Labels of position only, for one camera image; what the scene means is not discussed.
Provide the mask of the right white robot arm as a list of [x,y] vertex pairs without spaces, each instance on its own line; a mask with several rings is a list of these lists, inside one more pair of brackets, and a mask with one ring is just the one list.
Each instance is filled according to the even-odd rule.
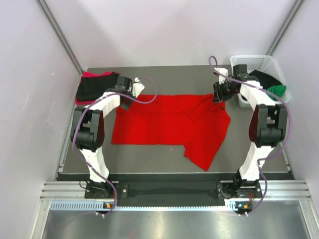
[[213,68],[219,77],[214,87],[213,102],[222,103],[241,94],[253,110],[249,126],[249,151],[237,170],[232,184],[218,183],[218,196],[223,199],[247,198],[258,191],[262,167],[273,149],[285,139],[288,112],[283,103],[276,103],[263,89],[260,80],[247,72],[246,65],[235,65],[234,76],[224,68]]

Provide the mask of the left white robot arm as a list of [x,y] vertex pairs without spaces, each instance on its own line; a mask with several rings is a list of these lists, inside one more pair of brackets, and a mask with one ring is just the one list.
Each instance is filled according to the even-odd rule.
[[139,79],[133,81],[117,73],[112,73],[110,77],[111,85],[99,98],[86,107],[76,107],[73,112],[70,135],[72,149],[82,153],[76,156],[86,163],[90,172],[85,198],[117,197],[102,152],[104,117],[117,107],[128,109],[145,88]]

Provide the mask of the red t shirt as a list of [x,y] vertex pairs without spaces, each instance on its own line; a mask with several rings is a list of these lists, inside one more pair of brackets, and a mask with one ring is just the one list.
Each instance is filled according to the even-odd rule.
[[112,144],[182,145],[184,156],[207,171],[224,142],[231,118],[213,95],[141,95],[117,108]]

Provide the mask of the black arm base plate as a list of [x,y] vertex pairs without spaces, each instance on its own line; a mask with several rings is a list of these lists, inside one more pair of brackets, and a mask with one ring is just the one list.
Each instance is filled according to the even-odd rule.
[[119,182],[114,186],[117,199],[133,199],[137,196],[207,196],[210,199],[257,199],[262,192],[259,184],[236,189],[232,182]]

